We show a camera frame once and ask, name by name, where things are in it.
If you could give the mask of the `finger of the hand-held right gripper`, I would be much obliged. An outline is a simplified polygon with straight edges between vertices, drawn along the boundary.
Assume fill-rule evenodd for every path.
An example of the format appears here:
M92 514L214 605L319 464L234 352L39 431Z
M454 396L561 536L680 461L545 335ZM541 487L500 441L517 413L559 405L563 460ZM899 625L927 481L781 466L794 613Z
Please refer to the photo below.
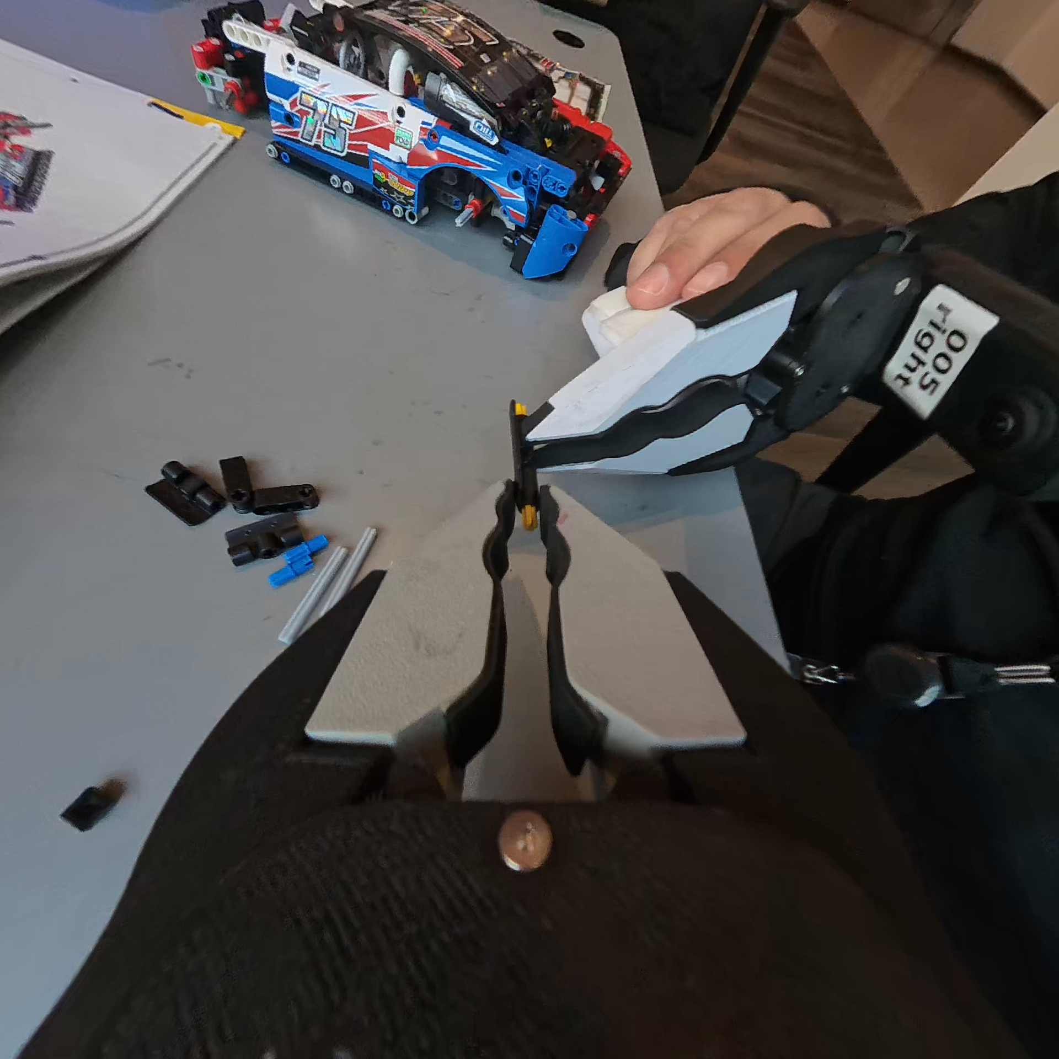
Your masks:
M647 419L671 417L669 412L638 412L632 425L602 433L534 443L534 467L544 471L586 471L611 474L659 475L699 457L711 457L744 441L754 421L746 403L717 409L717 414L676 433L665 427L660 437L648 436Z
M581 323L597 360L549 400L552 411L527 438L544 443L600 434L625 415L668 403L695 382L744 376L786 331L797 298L789 291L701 326L682 313L690 302L638 311L624 289L595 298Z

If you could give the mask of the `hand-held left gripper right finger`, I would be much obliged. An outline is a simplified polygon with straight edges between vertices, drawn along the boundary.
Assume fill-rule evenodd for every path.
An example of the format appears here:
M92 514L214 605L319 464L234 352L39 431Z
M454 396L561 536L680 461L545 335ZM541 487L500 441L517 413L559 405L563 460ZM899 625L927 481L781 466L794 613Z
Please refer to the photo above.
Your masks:
M566 771L738 748L747 732L665 572L543 486L550 723Z

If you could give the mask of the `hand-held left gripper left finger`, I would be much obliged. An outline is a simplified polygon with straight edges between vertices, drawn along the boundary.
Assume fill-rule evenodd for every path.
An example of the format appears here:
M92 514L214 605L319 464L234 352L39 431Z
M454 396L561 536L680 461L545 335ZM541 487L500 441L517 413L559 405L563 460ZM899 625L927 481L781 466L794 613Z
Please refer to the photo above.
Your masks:
M385 748L464 770L499 726L510 481L489 486L385 571L305 726L316 744Z

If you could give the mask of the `light grey toy axle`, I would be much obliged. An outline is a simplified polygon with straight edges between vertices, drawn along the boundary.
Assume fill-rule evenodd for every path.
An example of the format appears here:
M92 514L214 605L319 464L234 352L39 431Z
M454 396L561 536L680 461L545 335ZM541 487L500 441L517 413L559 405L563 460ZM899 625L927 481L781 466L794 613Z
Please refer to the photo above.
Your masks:
M295 611L292 612L292 615L279 634L277 641L282 645L290 646L302 635L315 615L323 596L327 593L337 575L341 572L341 569L346 562L346 558L349 554L349 548L341 545L341 548L335 549L331 556L326 560L326 563L320 568L319 572L315 575L311 585L307 589L306 594L298 603Z
M367 556L370 556L370 553L374 548L377 536L377 527L369 526L367 530L364 531L358 544L352 550L351 556L346 558L344 566L342 566L341 571L333 586L333 590L322 609L322 614L325 614L334 609L337 604L342 602L344 596L351 592L352 586L357 580Z

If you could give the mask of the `black double connector brick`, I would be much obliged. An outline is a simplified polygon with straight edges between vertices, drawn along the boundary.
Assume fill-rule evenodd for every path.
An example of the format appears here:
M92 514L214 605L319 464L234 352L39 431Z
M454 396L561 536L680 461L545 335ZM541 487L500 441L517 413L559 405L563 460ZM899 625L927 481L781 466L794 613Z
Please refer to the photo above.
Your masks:
M283 555L305 541L297 514L270 515L225 534L228 557L235 568Z

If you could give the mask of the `person's right forearm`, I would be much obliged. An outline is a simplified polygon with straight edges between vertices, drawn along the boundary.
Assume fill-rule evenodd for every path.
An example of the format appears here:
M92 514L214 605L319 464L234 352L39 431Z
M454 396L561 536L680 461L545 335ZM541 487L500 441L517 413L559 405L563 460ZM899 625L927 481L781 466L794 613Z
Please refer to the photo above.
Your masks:
M1058 301L1058 173L988 192L905 225L921 245L950 247Z

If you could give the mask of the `grey desk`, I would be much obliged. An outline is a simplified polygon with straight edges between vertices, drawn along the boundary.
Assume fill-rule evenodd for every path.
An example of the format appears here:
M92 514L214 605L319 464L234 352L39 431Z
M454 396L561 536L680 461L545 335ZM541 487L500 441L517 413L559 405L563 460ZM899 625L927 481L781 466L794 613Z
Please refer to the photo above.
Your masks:
M311 483L377 564L510 471L510 398L593 359L580 323L662 202L621 44L538 2L467 2L612 86L632 172L559 281L496 231L395 221L266 157L253 123L144 238L2 337L2 1057L98 939L181 772L279 653L306 589L235 569L231 510L187 527L144 491L172 459ZM98 826L60 818L111 776Z

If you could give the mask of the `person's right hand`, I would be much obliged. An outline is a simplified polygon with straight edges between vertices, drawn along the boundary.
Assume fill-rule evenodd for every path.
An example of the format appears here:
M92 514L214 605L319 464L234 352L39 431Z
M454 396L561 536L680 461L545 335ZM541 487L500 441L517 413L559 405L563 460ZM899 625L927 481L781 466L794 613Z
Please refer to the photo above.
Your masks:
M702 197L666 212L629 261L626 298L653 311L728 283L770 239L795 227L827 229L828 215L782 191L749 186Z

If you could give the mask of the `small black square brick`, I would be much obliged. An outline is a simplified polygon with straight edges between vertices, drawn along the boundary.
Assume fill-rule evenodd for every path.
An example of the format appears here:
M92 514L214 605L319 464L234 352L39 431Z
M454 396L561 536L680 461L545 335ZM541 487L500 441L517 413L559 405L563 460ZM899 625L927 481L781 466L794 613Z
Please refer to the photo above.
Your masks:
M80 833L90 831L109 815L128 789L125 778L111 776L86 787L62 811L65 823Z

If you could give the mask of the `partly built toy car model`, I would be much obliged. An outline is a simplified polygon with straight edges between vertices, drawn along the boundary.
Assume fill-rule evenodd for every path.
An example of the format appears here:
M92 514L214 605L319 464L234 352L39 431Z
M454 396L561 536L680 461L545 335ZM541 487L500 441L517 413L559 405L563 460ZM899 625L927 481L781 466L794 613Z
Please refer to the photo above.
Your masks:
M266 115L268 156L417 225L496 221L511 271L562 275L631 172L610 88L447 2L227 2L191 46L207 101Z

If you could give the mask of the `open instruction booklet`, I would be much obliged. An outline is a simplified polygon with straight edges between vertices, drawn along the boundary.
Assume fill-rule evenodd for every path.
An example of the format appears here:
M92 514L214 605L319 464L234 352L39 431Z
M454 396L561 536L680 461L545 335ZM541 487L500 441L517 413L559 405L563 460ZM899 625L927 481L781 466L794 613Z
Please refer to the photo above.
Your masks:
M2 41L1 331L138 243L243 138Z

